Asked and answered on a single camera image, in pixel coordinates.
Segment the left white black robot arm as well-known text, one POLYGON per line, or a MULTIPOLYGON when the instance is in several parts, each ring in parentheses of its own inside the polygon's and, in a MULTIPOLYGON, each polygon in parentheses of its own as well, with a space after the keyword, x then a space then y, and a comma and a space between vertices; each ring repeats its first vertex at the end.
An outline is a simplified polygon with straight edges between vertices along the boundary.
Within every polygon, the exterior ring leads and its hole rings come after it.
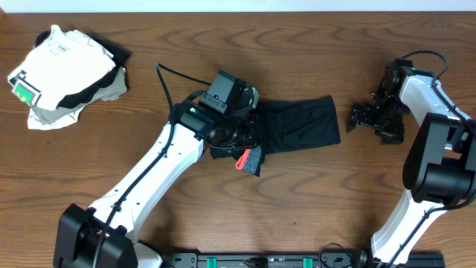
POLYGON ((256 105, 177 103, 154 145, 112 190, 87 209, 72 204, 63 212, 54 267, 161 267, 161 254, 138 239, 144 222, 207 147, 232 152, 259 144, 256 105))

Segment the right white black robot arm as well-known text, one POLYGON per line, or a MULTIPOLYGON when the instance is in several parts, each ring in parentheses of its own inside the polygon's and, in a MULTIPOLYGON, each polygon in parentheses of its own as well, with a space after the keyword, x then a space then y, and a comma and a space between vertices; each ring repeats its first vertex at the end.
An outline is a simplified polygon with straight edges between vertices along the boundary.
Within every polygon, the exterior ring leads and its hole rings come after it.
POLYGON ((364 125, 382 143, 401 144, 408 114, 419 131, 403 165, 403 194, 354 265, 443 267, 442 256, 411 250, 438 217, 475 201, 475 120, 451 101, 438 74, 414 67, 408 55, 386 65, 372 99, 353 107, 347 132, 364 125))

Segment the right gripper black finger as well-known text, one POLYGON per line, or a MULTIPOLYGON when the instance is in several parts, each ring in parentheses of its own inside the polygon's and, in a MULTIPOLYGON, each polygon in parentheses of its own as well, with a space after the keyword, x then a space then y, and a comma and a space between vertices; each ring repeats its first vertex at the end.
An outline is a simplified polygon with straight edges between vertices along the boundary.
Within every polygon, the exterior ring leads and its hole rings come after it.
POLYGON ((363 106, 356 106, 350 113, 350 118, 346 125, 346 132, 353 131, 358 124, 360 124, 366 118, 367 112, 363 106))
POLYGON ((399 135, 394 135, 393 133, 380 132, 379 136, 381 137, 381 144, 401 144, 403 138, 399 135))

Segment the black leggings red grey waistband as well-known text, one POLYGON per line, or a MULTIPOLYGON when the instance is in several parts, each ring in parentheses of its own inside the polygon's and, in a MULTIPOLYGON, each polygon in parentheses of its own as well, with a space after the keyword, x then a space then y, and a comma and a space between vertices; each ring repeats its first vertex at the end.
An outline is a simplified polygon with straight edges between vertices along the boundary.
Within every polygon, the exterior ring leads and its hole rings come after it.
POLYGON ((325 147, 341 142, 335 104, 330 96, 314 100, 261 101, 251 110, 263 120, 263 142, 229 153, 210 149, 213 159, 232 157, 235 168, 255 176, 268 154, 325 147))

